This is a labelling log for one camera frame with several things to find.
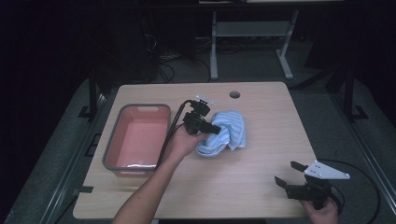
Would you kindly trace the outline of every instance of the blue cloth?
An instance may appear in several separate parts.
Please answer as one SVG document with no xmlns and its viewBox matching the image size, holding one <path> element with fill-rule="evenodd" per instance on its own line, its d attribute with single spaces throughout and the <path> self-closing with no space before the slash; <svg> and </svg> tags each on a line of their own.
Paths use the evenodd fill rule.
<svg viewBox="0 0 396 224">
<path fill-rule="evenodd" d="M 196 152 L 205 157 L 214 157 L 227 147 L 231 150 L 237 147 L 245 147 L 246 130 L 245 121 L 239 111 L 220 111 L 213 115 L 212 124 L 221 128 L 219 134 L 210 134 L 206 139 L 198 143 Z"/>
</svg>

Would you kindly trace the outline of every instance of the striped cloth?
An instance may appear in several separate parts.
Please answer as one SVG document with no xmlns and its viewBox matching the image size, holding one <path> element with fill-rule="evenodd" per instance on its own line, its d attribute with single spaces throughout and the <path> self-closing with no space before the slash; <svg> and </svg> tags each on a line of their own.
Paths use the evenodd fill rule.
<svg viewBox="0 0 396 224">
<path fill-rule="evenodd" d="M 230 150 L 237 147 L 245 147 L 246 130 L 245 121 L 239 111 L 220 111 L 213 115 L 212 124 L 221 128 L 219 134 L 210 134 L 206 139 L 198 143 L 196 152 L 205 157 L 214 157 L 227 146 Z"/>
</svg>

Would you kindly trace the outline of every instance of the light wood tabletop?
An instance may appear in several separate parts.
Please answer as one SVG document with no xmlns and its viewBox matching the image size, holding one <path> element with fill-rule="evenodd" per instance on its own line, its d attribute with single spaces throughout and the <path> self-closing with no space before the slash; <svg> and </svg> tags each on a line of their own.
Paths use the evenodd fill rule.
<svg viewBox="0 0 396 224">
<path fill-rule="evenodd" d="M 230 97 L 238 91 L 240 97 Z M 227 147 L 214 158 L 192 152 L 177 167 L 155 218 L 264 218 L 302 217 L 298 201 L 287 198 L 274 176 L 288 184 L 302 185 L 304 174 L 291 161 L 310 165 L 315 159 L 303 124 L 286 85 L 282 82 L 201 84 L 152 84 L 122 86 L 74 209 L 76 218 L 113 218 L 146 177 L 118 177 L 102 164 L 106 145 L 120 109 L 128 104 L 166 104 L 172 119 L 186 100 L 196 94 L 215 102 L 205 117 L 224 110 L 238 110 L 246 122 L 247 146 Z M 185 112 L 191 108 L 187 105 Z"/>
</svg>

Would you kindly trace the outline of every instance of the person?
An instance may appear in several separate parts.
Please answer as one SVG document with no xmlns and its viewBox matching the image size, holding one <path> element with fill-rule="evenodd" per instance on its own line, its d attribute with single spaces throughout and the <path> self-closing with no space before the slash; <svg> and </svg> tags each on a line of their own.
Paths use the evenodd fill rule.
<svg viewBox="0 0 396 224">
<path fill-rule="evenodd" d="M 166 148 L 163 163 L 122 205 L 112 223 L 151 223 L 176 168 L 206 136 L 205 133 L 190 135 L 183 126 L 177 128 Z M 300 201 L 300 203 L 313 224 L 336 224 L 338 222 L 337 208 L 331 199 L 327 200 L 320 210 L 315 210 L 311 202 Z"/>
</svg>

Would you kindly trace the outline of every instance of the plastic bin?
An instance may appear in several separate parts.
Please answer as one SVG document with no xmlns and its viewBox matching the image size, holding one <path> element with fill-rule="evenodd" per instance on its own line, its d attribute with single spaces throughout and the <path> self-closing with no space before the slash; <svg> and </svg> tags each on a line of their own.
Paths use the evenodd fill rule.
<svg viewBox="0 0 396 224">
<path fill-rule="evenodd" d="M 168 105 L 126 105 L 108 141 L 103 165 L 118 176 L 155 170 L 171 118 Z"/>
</svg>

